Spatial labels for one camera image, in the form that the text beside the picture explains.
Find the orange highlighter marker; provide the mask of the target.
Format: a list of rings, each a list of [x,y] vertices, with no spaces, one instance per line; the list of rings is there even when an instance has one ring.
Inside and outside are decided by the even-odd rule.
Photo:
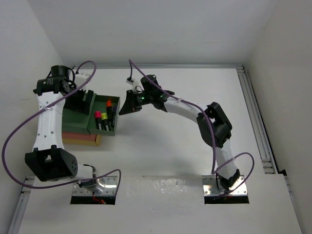
[[[107,118],[108,121],[112,121],[112,116],[113,116],[113,108],[112,108],[112,103],[110,100],[106,101],[106,113],[107,113]]]

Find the yellow highlighter marker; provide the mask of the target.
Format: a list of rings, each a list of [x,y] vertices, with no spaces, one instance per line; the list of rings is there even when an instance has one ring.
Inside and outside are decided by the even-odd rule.
[[[110,124],[108,121],[108,117],[106,113],[102,113],[101,114],[101,119],[102,119],[102,125],[103,125],[103,129],[105,131],[109,131],[110,130]]]

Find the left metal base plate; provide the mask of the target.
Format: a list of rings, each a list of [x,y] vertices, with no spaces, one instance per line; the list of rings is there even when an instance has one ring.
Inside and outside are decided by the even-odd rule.
[[[74,183],[73,196],[114,196],[117,190],[117,176],[105,176],[100,179]]]

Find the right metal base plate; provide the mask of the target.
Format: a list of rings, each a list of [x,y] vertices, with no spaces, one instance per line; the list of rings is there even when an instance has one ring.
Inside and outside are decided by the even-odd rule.
[[[216,181],[216,177],[209,175],[202,177],[203,193],[205,197],[223,195],[226,190],[219,182]],[[245,183],[245,177],[241,175],[239,179],[229,188],[230,196],[245,196],[248,195],[247,186]]]

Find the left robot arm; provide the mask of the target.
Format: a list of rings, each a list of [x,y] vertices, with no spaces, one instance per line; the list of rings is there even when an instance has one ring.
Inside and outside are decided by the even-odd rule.
[[[39,103],[38,130],[32,151],[25,154],[25,163],[42,182],[96,176],[93,166],[79,164],[63,146],[64,97],[74,89],[69,72],[70,68],[66,66],[52,66],[51,74],[40,79],[34,90]]]

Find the purple highlighter marker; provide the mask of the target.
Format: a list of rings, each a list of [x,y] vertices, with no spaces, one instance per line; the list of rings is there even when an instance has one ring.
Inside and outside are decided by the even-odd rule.
[[[112,121],[111,121],[111,127],[115,127],[115,121],[116,121],[116,115],[117,115],[117,106],[115,105],[113,107],[113,112],[112,112]]]

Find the yellow bottom drawer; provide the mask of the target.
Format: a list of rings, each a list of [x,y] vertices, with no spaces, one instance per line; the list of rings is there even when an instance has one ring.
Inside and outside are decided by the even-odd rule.
[[[102,136],[97,135],[96,141],[72,140],[62,138],[64,144],[75,144],[84,146],[99,146],[101,144]]]

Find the pink highlighter marker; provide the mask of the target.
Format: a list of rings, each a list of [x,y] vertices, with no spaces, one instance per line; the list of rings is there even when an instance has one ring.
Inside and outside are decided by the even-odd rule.
[[[98,130],[103,130],[102,126],[102,119],[101,119],[101,112],[100,111],[95,111],[95,122],[96,122],[96,127]]]

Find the metal base plate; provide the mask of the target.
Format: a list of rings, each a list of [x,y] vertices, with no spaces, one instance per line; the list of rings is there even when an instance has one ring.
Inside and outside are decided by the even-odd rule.
[[[114,196],[117,190],[117,176],[105,176],[100,179],[74,183],[73,196]]]
[[[203,193],[205,197],[223,195],[226,190],[219,182],[216,181],[216,177],[209,175],[202,177]],[[245,196],[248,195],[247,186],[245,183],[245,177],[241,175],[239,179],[229,188],[230,196]]]

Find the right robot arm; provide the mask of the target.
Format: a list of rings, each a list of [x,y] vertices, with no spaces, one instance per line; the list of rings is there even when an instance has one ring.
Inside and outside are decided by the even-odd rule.
[[[169,90],[162,90],[155,75],[147,75],[140,81],[132,77],[126,79],[132,86],[126,91],[126,100],[119,115],[139,112],[143,105],[152,104],[156,109],[167,113],[178,114],[198,125],[203,141],[213,148],[213,167],[219,184],[225,191],[229,191],[239,179],[240,171],[234,163],[230,138],[232,125],[221,106],[213,102],[210,105],[199,107],[184,100],[174,98],[175,94]]]

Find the coral drawer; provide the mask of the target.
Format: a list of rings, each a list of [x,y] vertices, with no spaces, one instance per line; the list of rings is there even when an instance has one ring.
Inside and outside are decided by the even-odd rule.
[[[97,135],[63,132],[62,138],[72,140],[96,141]]]

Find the green top drawer box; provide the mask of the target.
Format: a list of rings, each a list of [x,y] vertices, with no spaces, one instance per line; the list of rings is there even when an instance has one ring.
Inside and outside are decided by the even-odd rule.
[[[120,97],[94,94],[89,114],[63,110],[62,131],[64,133],[115,136],[119,106]]]

